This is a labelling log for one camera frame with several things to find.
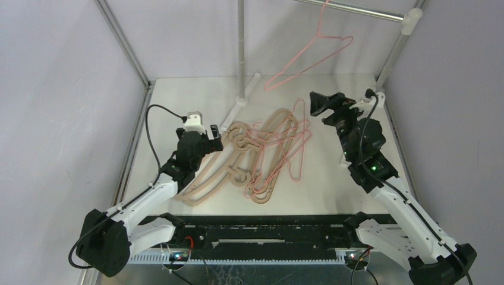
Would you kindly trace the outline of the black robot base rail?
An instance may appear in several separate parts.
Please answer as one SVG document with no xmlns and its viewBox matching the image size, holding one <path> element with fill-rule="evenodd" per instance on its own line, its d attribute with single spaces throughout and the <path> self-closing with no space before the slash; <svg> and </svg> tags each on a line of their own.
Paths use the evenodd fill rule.
<svg viewBox="0 0 504 285">
<path fill-rule="evenodd" d="M 175 218 L 165 244 L 192 248 L 206 261 L 325 261 L 338 249 L 367 249 L 350 227 L 355 214 L 190 216 Z"/>
</svg>

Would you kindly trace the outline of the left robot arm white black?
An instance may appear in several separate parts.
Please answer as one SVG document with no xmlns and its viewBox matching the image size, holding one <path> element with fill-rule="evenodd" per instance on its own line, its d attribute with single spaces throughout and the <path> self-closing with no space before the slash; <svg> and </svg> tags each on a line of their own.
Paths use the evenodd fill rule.
<svg viewBox="0 0 504 285">
<path fill-rule="evenodd" d="M 196 177 L 203 158 L 223 150 L 222 136 L 217 125 L 211 125 L 213 138 L 202 127 L 185 126 L 177 129 L 177 149 L 159 168 L 154 182 L 128 202 L 119 203 L 106 211 L 94 209 L 84 218 L 80 237 L 70 250 L 72 266 L 76 255 L 85 268 L 95 268 L 107 277 L 117 275 L 129 259 L 152 246 L 167 243 L 173 248 L 185 242 L 186 232 L 176 224 L 174 216 L 159 216 L 143 220 L 161 203 L 184 190 Z"/>
</svg>

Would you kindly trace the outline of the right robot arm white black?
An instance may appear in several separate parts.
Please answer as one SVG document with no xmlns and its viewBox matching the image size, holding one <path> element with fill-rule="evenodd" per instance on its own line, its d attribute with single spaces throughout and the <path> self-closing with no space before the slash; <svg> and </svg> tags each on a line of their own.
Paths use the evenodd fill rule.
<svg viewBox="0 0 504 285">
<path fill-rule="evenodd" d="M 373 90 L 357 102 L 343 93 L 312 91 L 310 114 L 330 110 L 323 123 L 336 129 L 343 160 L 354 182 L 383 206 L 400 231 L 389 230 L 359 212 L 344 222 L 347 246 L 367 245 L 404 268 L 414 284 L 455 284 L 470 277 L 477 253 L 468 243 L 450 237 L 413 197 L 405 181 L 381 149 L 386 137 L 373 113 L 384 99 Z"/>
</svg>

